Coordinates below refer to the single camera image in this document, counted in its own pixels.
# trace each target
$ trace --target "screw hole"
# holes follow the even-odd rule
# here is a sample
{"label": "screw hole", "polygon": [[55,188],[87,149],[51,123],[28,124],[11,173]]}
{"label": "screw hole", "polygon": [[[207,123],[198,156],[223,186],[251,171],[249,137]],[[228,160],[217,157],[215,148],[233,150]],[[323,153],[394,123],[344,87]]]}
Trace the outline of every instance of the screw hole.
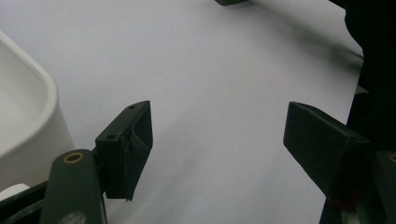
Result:
{"label": "screw hole", "polygon": [[64,157],[64,163],[76,163],[82,160],[84,155],[80,152],[75,152]]}
{"label": "screw hole", "polygon": [[115,134],[111,134],[111,135],[108,135],[107,136],[107,139],[108,140],[113,140],[113,139],[115,139],[116,138],[116,135]]}
{"label": "screw hole", "polygon": [[396,162],[396,154],[389,155],[389,159],[393,162]]}

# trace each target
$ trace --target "white plastic container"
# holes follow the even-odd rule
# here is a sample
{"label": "white plastic container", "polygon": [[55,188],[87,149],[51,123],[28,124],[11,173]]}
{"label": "white plastic container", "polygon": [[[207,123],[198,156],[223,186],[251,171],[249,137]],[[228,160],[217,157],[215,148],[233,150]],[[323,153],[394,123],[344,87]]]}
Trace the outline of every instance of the white plastic container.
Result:
{"label": "white plastic container", "polygon": [[71,149],[54,80],[0,31],[0,191],[45,181]]}

